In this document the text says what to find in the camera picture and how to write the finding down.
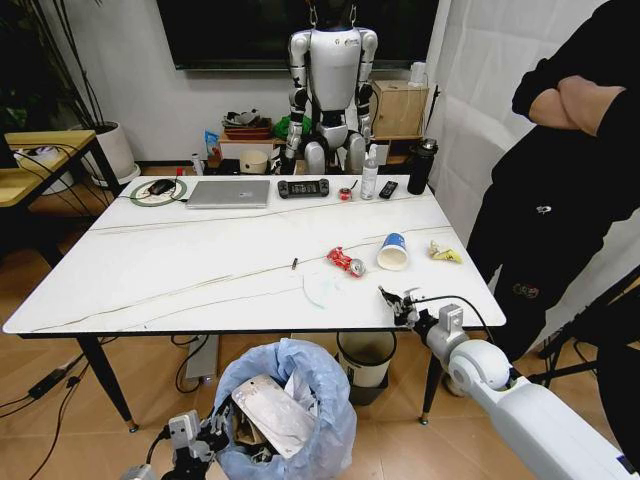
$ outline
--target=white curtain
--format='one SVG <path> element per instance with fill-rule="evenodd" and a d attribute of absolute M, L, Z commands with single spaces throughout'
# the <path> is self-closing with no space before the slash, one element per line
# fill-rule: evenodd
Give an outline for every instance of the white curtain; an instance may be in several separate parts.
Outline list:
<path fill-rule="evenodd" d="M 430 183 L 460 238 L 471 233 L 490 172 L 533 125 L 511 112 L 523 74 L 549 57 L 602 0 L 452 0 L 436 69 L 442 90 L 427 135 L 440 144 Z M 593 186 L 598 195 L 598 186 Z M 548 312 L 543 338 L 640 263 L 640 212 Z"/>

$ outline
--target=green bag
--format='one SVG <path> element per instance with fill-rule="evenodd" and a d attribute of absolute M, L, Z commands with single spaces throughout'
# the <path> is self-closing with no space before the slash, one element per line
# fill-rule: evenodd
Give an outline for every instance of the green bag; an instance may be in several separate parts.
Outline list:
<path fill-rule="evenodd" d="M 289 122 L 291 122 L 291 117 L 289 115 L 282 117 L 280 121 L 273 126 L 273 136 L 286 140 L 287 132 L 289 130 Z M 311 119 L 305 115 L 302 118 L 302 134 L 307 135 L 310 131 Z"/>

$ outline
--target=black tv screen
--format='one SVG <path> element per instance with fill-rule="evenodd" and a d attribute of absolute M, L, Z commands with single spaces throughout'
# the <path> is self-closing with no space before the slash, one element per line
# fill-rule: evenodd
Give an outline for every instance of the black tv screen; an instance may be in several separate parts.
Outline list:
<path fill-rule="evenodd" d="M 287 68 L 289 36 L 310 28 L 304 0 L 157 0 L 178 70 Z M 358 2 L 357 27 L 378 34 L 374 68 L 424 61 L 438 0 Z"/>

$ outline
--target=computer mouse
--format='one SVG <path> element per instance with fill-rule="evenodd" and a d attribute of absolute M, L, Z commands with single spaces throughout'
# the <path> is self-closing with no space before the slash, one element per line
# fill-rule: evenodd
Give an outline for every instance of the computer mouse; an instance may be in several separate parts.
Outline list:
<path fill-rule="evenodd" d="M 169 180 L 168 178 L 161 178 L 160 180 L 156 180 L 149 186 L 149 193 L 151 195 L 162 195 L 165 192 L 168 192 L 172 188 L 175 188 L 176 182 L 173 180 Z"/>

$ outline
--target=laptop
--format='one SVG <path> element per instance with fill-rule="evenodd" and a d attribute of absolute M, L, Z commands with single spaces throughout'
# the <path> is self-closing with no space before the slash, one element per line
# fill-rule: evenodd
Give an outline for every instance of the laptop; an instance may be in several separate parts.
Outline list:
<path fill-rule="evenodd" d="M 269 180 L 198 182 L 187 208 L 266 208 Z"/>

